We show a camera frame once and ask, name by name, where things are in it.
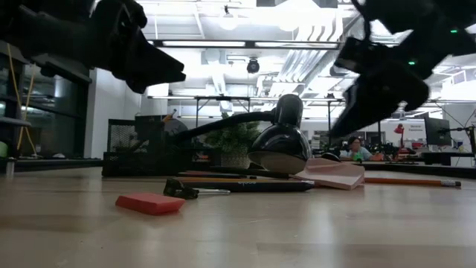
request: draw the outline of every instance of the desk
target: desk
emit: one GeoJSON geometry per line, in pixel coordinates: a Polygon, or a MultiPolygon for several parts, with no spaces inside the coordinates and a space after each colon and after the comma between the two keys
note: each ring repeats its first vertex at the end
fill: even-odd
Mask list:
{"type": "Polygon", "coordinates": [[[458,153],[458,152],[428,152],[422,153],[423,161],[426,165],[442,164],[451,166],[451,157],[471,157],[474,158],[473,153],[458,153]]]}
{"type": "Polygon", "coordinates": [[[179,214],[150,217],[115,208],[115,199],[160,193],[162,182],[102,180],[100,172],[0,181],[0,267],[476,267],[473,181],[463,190],[365,185],[200,197],[179,214]]]}

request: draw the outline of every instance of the green plant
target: green plant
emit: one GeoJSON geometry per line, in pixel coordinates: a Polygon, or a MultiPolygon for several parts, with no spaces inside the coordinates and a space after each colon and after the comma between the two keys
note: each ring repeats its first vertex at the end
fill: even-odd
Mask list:
{"type": "MultiPolygon", "coordinates": [[[[222,113],[223,119],[228,117],[226,112],[222,113]]],[[[223,153],[246,154],[248,148],[260,134],[259,124],[260,122],[241,123],[213,131],[207,135],[205,143],[220,148],[223,153]]]]}

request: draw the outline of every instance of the desk lamp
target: desk lamp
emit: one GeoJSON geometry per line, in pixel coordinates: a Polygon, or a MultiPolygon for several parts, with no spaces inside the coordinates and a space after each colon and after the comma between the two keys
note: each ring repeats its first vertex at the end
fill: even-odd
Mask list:
{"type": "Polygon", "coordinates": [[[175,143],[179,143],[235,124],[268,121],[272,125],[258,136],[248,151],[248,157],[267,170],[294,174],[301,172],[307,159],[311,157],[309,142],[299,130],[302,114],[302,100],[296,95],[288,94],[282,96],[276,108],[271,111],[234,115],[177,133],[173,138],[175,143]]]}
{"type": "Polygon", "coordinates": [[[394,132],[397,134],[402,134],[402,136],[400,137],[400,147],[399,147],[399,150],[396,152],[396,156],[395,156],[395,159],[398,159],[399,155],[408,154],[408,150],[405,149],[405,145],[403,144],[403,133],[405,132],[405,128],[403,127],[402,124],[399,124],[394,130],[394,132]]]}

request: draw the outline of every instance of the lamp shade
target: lamp shade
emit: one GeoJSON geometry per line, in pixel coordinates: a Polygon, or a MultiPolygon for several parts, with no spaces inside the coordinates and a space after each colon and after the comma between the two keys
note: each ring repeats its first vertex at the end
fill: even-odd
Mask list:
{"type": "Polygon", "coordinates": [[[405,128],[403,127],[403,125],[402,125],[402,124],[399,124],[399,125],[396,127],[396,129],[394,130],[394,132],[397,133],[397,134],[403,134],[404,129],[405,129],[405,128]]]}
{"type": "Polygon", "coordinates": [[[303,102],[284,95],[277,102],[273,125],[264,130],[248,151],[249,159],[270,171],[301,172],[311,157],[307,138],[299,130],[303,102]]]}

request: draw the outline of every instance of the red eraser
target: red eraser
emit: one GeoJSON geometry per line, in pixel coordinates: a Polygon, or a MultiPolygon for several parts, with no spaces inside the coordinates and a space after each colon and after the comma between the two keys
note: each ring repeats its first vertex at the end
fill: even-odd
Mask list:
{"type": "Polygon", "coordinates": [[[184,203],[185,200],[180,198],[151,193],[126,194],[116,200],[116,206],[148,215],[178,211],[184,203]]]}

